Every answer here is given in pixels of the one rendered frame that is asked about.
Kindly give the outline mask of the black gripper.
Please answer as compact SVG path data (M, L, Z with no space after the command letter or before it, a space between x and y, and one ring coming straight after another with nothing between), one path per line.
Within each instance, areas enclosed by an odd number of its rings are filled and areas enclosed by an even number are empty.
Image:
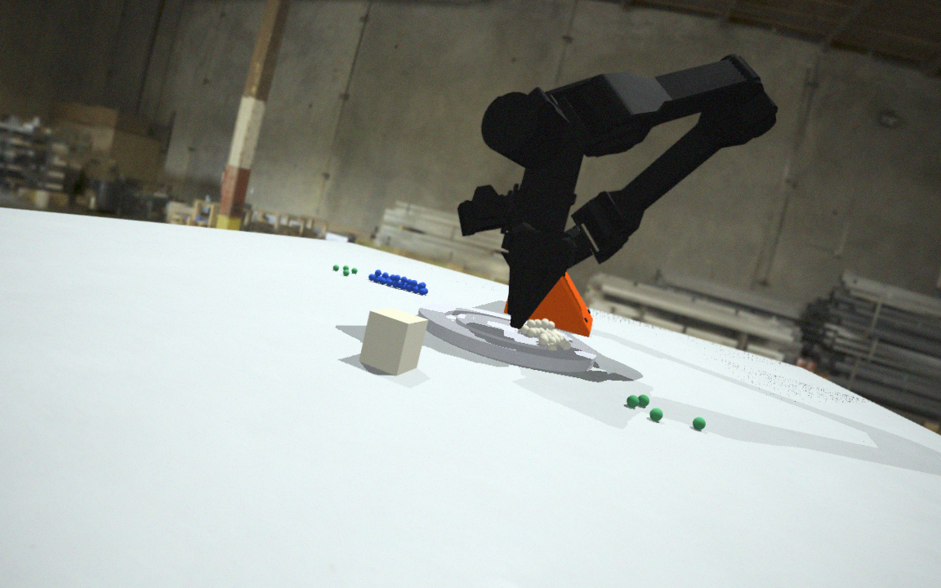
M578 250L565 222L576 202L575 186L554 177L524 174L520 183L524 219L504 235L502 256L511 268L507 313L520 330L546 294L573 265Z

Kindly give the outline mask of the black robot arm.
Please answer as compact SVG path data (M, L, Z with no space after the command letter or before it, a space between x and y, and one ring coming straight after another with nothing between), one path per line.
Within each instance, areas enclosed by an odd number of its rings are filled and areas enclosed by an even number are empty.
M698 165L717 150L744 145L772 129L778 106L751 66L741 56L727 55L661 77L612 72L551 91L534 88L527 96L513 91L487 107L482 135L494 152L525 167L525 174L576 186L583 155L626 152L641 144L651 127L699 112L696 126L624 189L600 191L571 215L576 225L565 233L578 246L573 265L590 256L601 264L639 229L644 211ZM518 188L515 184L508 196L499 196L491 185L477 186L473 200L458 206L462 237L499 228L508 234L522 224Z

